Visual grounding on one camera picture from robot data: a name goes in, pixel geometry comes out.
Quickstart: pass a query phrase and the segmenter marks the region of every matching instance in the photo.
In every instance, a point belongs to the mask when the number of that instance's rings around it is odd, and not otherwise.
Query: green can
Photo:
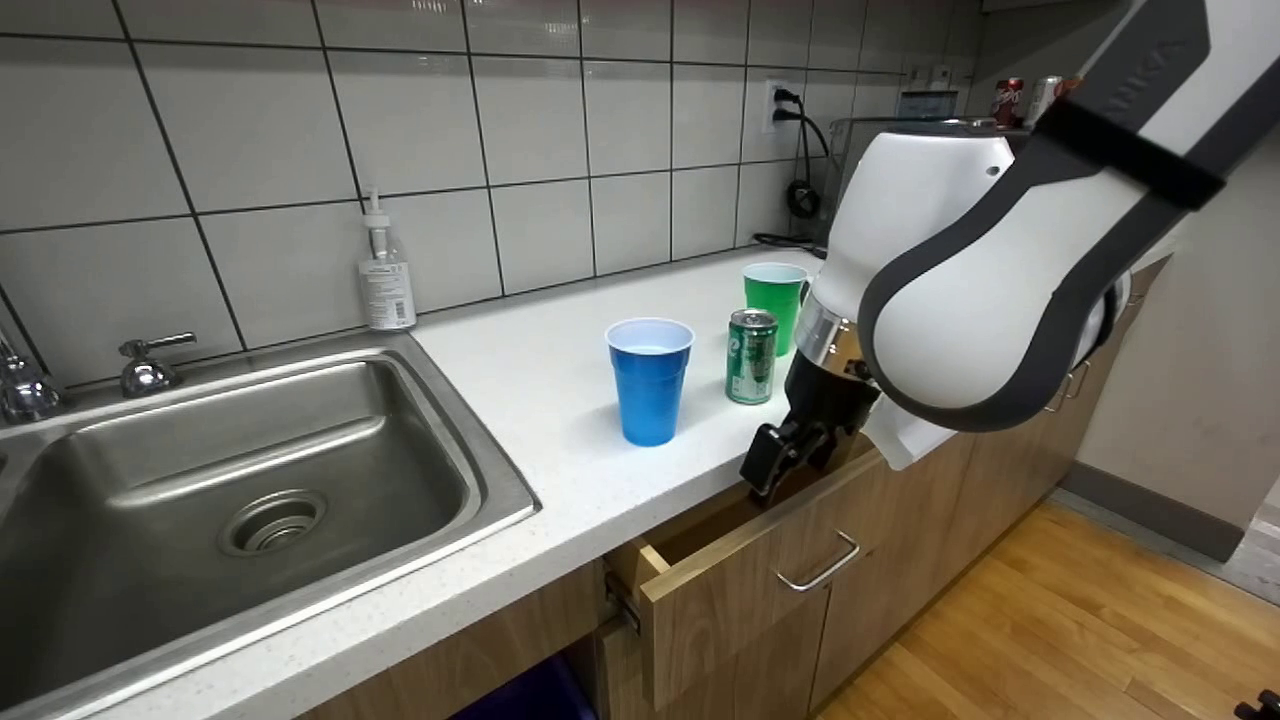
[[[763,309],[739,309],[729,316],[729,400],[763,402],[772,397],[772,339],[777,320]]]

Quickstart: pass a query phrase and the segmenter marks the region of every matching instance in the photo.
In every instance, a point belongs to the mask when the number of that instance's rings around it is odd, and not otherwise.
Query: white countertop
[[[814,268],[802,250],[763,255]],[[425,322],[415,339],[493,427],[543,507],[102,715],[297,715],[733,487],[755,424],[785,414],[785,393],[761,406],[723,400],[723,322],[739,309],[746,261],[761,250]],[[694,330],[678,433],[665,448],[630,448],[616,427],[604,328],[621,316],[670,316]]]

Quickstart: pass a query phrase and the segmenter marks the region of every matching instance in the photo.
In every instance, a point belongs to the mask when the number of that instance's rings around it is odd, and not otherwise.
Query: sink basin
[[[527,510],[412,339],[7,427],[0,712],[118,698]]]

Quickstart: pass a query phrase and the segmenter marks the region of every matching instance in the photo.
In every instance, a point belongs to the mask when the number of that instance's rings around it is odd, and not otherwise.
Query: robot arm
[[[1114,281],[1209,204],[1277,121],[1273,0],[1147,0],[1016,163],[990,141],[876,141],[810,281],[791,412],[755,433],[745,480],[769,497],[810,461],[802,448],[857,433],[876,393],[962,433],[1035,414],[1093,344]],[[911,167],[933,172],[904,179],[900,200],[860,200]]]

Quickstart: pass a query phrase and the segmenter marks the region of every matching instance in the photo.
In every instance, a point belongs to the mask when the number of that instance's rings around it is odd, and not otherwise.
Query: green cup
[[[746,309],[763,309],[777,320],[772,354],[791,352],[791,330],[795,330],[802,285],[807,285],[807,272],[795,263],[746,263],[745,268]]]

